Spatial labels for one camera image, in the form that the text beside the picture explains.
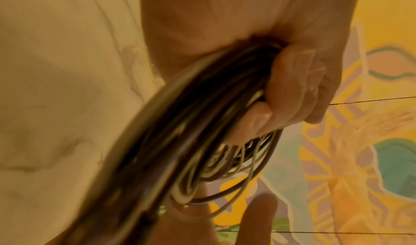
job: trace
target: cable bundle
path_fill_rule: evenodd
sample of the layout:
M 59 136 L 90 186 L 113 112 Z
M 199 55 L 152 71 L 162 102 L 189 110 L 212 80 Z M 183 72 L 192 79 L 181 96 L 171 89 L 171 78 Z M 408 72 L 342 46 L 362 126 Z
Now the cable bundle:
M 113 147 L 108 159 L 120 160 L 117 167 L 61 244 L 140 244 L 167 198 L 197 205 L 243 187 L 241 194 L 271 158 L 282 131 L 240 147 L 223 142 L 247 109 L 263 100 L 279 51 L 275 43 L 252 42 L 222 54 L 208 66 L 189 69 L 164 87 Z M 235 186 L 193 198 L 199 183 L 248 169 L 247 179 Z

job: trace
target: fingernail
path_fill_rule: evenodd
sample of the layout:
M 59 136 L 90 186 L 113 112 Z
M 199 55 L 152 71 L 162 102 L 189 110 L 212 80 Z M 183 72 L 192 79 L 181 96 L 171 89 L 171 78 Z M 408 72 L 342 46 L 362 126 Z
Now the fingernail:
M 320 69 L 315 69 L 312 72 L 308 73 L 306 77 L 306 88 L 310 91 L 314 91 L 319 87 L 322 79 L 325 75 L 325 67 Z
M 315 49 L 308 49 L 297 54 L 293 60 L 293 73 L 298 77 L 305 79 L 315 58 L 315 53 Z
M 255 119 L 253 122 L 254 134 L 256 134 L 261 128 L 263 128 L 263 126 L 266 125 L 266 123 L 270 120 L 271 117 L 271 114 L 263 114 L 257 117 L 257 119 Z

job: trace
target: hand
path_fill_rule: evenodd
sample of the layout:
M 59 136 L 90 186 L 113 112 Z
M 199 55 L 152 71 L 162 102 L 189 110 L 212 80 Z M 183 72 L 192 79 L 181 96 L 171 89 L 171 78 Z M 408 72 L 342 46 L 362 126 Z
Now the hand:
M 197 195 L 203 196 L 204 188 Z M 277 199 L 272 194 L 260 194 L 247 207 L 241 220 L 236 245 L 270 245 L 272 222 L 277 210 Z M 189 216 L 209 214 L 208 205 L 190 206 L 182 210 Z M 212 222 L 184 223 L 172 216 L 169 211 L 153 228 L 147 245 L 218 245 Z
M 254 104 L 228 138 L 318 123 L 341 81 L 342 54 L 357 0 L 141 0 L 150 57 L 169 81 L 199 58 L 253 36 L 284 45 L 265 102 Z

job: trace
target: colorful mural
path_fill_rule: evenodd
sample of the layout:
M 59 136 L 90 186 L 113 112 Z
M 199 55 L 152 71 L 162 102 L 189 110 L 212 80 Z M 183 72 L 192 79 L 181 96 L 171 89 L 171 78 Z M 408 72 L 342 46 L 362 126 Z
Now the colorful mural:
M 416 245 L 415 28 L 416 0 L 359 0 L 324 120 L 284 131 L 263 173 L 215 219 L 221 244 L 235 242 L 247 204 L 269 191 L 279 198 L 275 245 Z

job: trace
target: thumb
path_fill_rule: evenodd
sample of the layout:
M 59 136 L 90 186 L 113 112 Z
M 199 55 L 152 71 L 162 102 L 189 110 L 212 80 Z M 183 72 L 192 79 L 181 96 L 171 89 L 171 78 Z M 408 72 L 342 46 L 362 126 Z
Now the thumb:
M 258 195 L 244 212 L 236 245 L 270 245 L 276 210 L 275 195 L 271 193 Z

